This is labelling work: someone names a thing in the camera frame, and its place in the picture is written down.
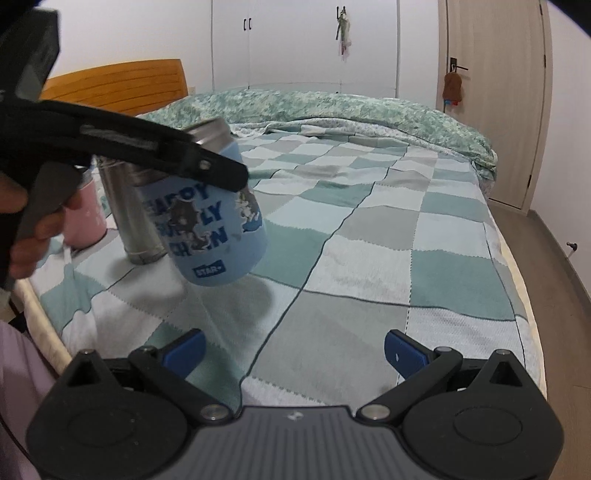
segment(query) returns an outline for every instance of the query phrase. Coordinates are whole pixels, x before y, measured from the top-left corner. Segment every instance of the cartoon print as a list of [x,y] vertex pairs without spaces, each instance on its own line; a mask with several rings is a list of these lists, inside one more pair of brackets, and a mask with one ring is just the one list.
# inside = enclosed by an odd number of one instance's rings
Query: cartoon print
[[211,232],[204,232],[201,235],[195,233],[195,227],[202,223],[201,210],[196,210],[192,201],[175,198],[168,212],[170,214],[168,225],[181,234],[192,250],[198,252],[207,250]]
[[238,192],[236,208],[242,217],[242,231],[254,232],[262,225],[262,215],[254,194],[247,188]]

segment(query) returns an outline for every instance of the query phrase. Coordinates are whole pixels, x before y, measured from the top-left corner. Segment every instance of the wooden headboard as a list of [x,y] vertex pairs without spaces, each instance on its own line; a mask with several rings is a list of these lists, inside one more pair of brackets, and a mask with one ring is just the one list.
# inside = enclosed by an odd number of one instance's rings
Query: wooden headboard
[[41,98],[139,115],[187,96],[178,59],[143,60],[95,67],[48,79]]

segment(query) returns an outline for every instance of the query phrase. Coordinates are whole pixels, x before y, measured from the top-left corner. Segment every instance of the finger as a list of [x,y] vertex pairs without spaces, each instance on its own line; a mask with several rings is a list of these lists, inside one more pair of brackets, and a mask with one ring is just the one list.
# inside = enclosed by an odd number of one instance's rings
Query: finger
[[66,207],[70,210],[78,210],[82,208],[82,194],[80,194],[80,190],[76,190],[75,194],[70,197],[66,202]]
[[27,204],[27,191],[0,172],[0,213],[20,212]]
[[64,221],[66,214],[63,209],[56,213],[43,217],[37,225],[35,225],[35,238],[38,240],[46,240],[52,236],[59,235],[64,229]]
[[30,264],[39,262],[45,256],[49,240],[27,238],[15,243],[10,250],[10,259],[14,264]]
[[30,263],[30,264],[11,264],[10,265],[10,276],[15,280],[19,280],[20,278],[28,278],[33,275],[37,263]]

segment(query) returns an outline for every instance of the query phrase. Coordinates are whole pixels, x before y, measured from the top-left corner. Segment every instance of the teal and white checkered blanket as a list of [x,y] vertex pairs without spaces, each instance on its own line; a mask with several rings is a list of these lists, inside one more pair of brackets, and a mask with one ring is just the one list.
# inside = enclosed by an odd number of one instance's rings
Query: teal and white checkered blanket
[[269,247],[233,284],[192,285],[168,256],[132,265],[115,229],[82,252],[53,239],[31,283],[68,350],[125,356],[201,328],[208,351],[189,381],[233,408],[356,409],[397,382],[393,328],[475,358],[511,349],[539,381],[470,161],[305,124],[238,140]]

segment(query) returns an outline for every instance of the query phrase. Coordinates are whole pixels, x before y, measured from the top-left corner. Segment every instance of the wardrobe door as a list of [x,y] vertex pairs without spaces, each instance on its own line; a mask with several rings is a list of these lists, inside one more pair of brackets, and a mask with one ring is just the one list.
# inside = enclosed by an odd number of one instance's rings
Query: wardrobe door
[[337,92],[336,4],[251,0],[251,88]]
[[395,0],[346,0],[350,46],[343,56],[343,93],[396,97],[396,5]]
[[248,0],[213,1],[213,87],[217,92],[248,88],[248,7]]

